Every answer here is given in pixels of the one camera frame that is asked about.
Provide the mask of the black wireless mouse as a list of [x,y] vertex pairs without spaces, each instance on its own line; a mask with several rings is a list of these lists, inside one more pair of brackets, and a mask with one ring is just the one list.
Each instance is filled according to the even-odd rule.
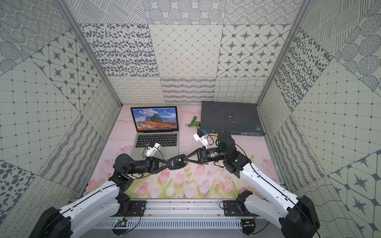
[[177,170],[182,169],[187,165],[187,157],[185,154],[172,157],[168,160],[168,169]]

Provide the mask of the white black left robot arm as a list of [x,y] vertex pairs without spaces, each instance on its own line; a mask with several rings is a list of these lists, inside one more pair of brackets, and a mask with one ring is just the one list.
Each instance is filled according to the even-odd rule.
[[119,155],[114,173],[98,189],[81,199],[43,212],[31,232],[32,238],[79,238],[101,221],[113,216],[128,216],[137,206],[126,191],[133,183],[132,174],[157,174],[173,165],[170,160],[146,157],[135,161],[128,154]]

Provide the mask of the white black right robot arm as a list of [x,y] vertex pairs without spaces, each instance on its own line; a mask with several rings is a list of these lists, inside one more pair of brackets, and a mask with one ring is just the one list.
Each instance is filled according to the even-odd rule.
[[229,133],[218,134],[217,147],[198,148],[189,155],[181,155],[175,162],[208,164],[222,161],[225,169],[250,184],[264,199],[250,192],[238,197],[242,208],[277,226],[286,238],[312,238],[318,234],[320,223],[314,203],[307,196],[299,197],[266,176],[235,143]]

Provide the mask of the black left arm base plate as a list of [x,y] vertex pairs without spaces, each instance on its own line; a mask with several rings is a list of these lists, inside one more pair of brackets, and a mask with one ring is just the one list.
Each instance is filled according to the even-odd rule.
[[118,215],[123,217],[144,216],[146,209],[146,200],[128,200],[120,204]]

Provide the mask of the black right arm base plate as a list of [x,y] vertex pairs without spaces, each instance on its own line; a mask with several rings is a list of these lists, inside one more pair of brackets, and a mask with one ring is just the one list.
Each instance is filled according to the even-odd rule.
[[225,217],[253,217],[244,206],[244,203],[236,200],[223,200],[222,207]]

